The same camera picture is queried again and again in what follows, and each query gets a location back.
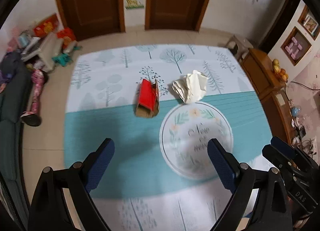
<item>small cardboard box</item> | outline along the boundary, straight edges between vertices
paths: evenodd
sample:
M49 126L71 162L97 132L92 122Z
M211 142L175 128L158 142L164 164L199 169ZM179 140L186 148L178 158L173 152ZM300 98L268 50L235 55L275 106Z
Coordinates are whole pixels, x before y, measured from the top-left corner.
M152 118L159 113L159 89L157 80L155 83L143 79L136 109L136 116Z

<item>pile of fruit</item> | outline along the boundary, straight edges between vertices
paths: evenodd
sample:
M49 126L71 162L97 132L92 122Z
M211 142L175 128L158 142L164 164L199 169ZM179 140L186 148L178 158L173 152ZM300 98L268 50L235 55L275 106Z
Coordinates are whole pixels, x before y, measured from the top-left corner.
M286 74L285 69L281 69L279 66L279 61L274 59L272 61L273 72L277 76L277 78L282 79L284 82L288 82L288 74Z

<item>blue gripper pad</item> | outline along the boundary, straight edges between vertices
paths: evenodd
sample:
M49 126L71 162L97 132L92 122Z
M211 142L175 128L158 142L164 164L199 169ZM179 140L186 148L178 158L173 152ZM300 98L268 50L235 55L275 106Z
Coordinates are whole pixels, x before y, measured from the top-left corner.
M270 143L272 147L276 148L284 156L288 157L291 160L295 158L296 154L294 149L291 148L290 145L282 141L280 138L273 137Z
M217 146L212 140L208 142L207 151L208 151L209 158L214 168L216 169L223 186L225 187L225 189L230 190L233 194L236 191L235 172L232 170L227 160L225 159L223 154L220 152L220 150L217 148Z
M102 152L93 163L87 174L86 191L89 193L92 189L97 188L106 168L108 167L113 154L115 153L115 143L109 140Z

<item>wooden sideboard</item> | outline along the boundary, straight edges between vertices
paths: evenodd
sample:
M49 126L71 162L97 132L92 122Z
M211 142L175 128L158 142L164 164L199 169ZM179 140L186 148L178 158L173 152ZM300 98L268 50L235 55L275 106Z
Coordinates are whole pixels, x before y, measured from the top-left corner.
M261 50L249 49L241 66L261 101L272 135L291 144L297 132L291 126L289 101L284 90L281 90L286 84L273 74L271 59ZM279 104L277 94L282 96L284 105Z

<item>tiled floor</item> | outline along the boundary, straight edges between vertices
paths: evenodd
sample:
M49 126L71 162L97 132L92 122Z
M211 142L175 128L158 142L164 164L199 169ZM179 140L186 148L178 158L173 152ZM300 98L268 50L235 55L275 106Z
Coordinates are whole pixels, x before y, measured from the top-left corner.
M85 53L130 45L178 43L224 46L230 37L231 34L215 30L200 33L175 30L131 31L81 41L83 48L76 51L73 60ZM49 74L49 81L41 94L42 124L39 127L24 127L23 173L30 201L44 167L50 166L54 170L64 168L64 112L74 64L65 68L57 67ZM71 210L71 215L75 216L74 210Z

